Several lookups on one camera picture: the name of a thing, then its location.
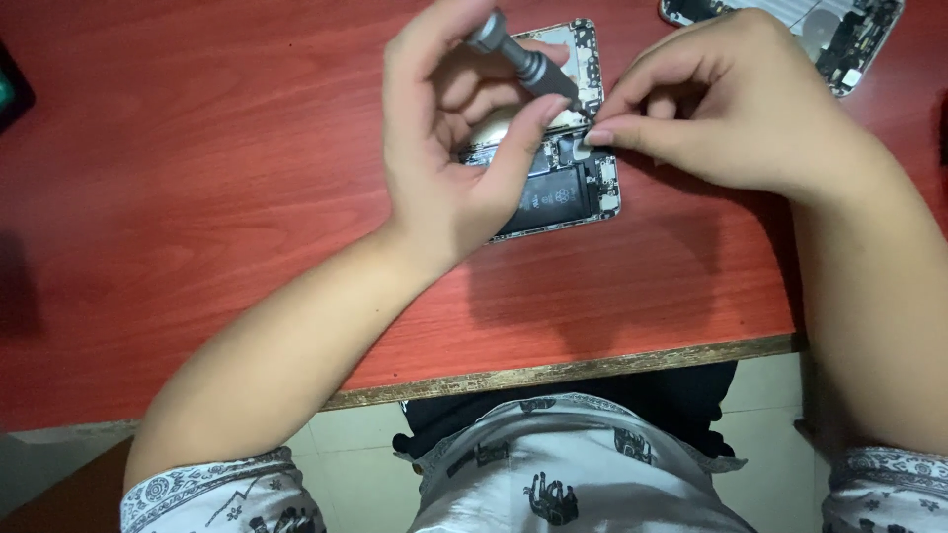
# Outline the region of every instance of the phone battery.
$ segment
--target phone battery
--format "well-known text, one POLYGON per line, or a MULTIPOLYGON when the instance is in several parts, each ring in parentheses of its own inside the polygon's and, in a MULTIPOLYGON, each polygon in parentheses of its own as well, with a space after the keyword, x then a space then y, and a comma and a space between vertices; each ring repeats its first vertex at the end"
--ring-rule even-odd
POLYGON ((499 234, 582 220, 592 215, 585 180, 576 167, 527 178, 517 212, 499 234))

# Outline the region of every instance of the person's left hand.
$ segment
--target person's left hand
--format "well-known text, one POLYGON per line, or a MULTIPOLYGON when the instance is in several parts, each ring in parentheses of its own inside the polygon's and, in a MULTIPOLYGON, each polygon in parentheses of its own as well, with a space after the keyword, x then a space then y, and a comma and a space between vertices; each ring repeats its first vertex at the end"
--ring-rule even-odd
MULTIPOLYGON (((385 48, 383 155, 397 236, 414 263, 441 275, 510 219, 543 131, 566 109, 559 95, 532 96, 500 54, 463 44, 496 0, 438 0, 385 48), (527 103, 489 167, 465 166, 452 151, 498 107, 527 103)), ((557 64, 566 46, 523 41, 557 64)))

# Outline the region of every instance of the opened smartphone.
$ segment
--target opened smartphone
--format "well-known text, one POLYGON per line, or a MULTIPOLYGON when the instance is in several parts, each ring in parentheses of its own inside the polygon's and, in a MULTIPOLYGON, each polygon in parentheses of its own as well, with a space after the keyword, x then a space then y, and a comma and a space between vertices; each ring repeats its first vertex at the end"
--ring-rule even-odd
MULTIPOLYGON (((568 46, 570 59, 563 72, 579 86, 583 108, 595 115, 603 88, 592 21, 576 19, 514 37, 568 46)), ((489 164, 519 110, 509 107, 491 114, 472 132, 458 159, 467 165, 489 164)), ((550 123, 534 154, 517 212, 491 242, 589 224, 619 212, 615 156, 610 149, 593 148, 582 141, 591 126, 588 119, 569 110, 550 123)))
POLYGON ((741 8, 769 11, 796 36, 837 97, 865 76, 904 8, 903 0, 661 0, 668 22, 687 26, 741 8))

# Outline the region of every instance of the wooden desk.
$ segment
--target wooden desk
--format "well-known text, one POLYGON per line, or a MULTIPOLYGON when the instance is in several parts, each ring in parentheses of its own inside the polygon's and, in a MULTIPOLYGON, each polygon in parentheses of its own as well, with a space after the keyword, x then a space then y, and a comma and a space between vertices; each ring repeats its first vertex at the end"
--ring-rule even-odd
MULTIPOLYGON (((0 5, 37 95, 0 135, 2 429, 141 416, 236 313, 385 219, 381 50, 425 3, 0 5)), ((656 4, 502 6, 513 30, 593 19, 611 86, 672 30, 656 4)), ((939 215, 946 27, 910 2, 846 99, 939 215)), ((623 159, 617 218, 482 248, 333 406, 793 350, 786 206, 623 159)))

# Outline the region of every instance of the gray screwdriver handle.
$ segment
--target gray screwdriver handle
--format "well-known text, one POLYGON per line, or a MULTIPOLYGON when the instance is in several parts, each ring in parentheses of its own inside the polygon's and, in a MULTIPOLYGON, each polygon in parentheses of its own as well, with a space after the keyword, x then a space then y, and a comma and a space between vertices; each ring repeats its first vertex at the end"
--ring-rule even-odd
POLYGON ((563 95, 570 99, 571 109, 581 108, 576 83, 543 53, 524 50, 507 33, 507 20, 499 9, 491 11, 487 22, 471 32, 465 42, 482 54, 503 54, 516 69, 520 84, 534 96, 563 95))

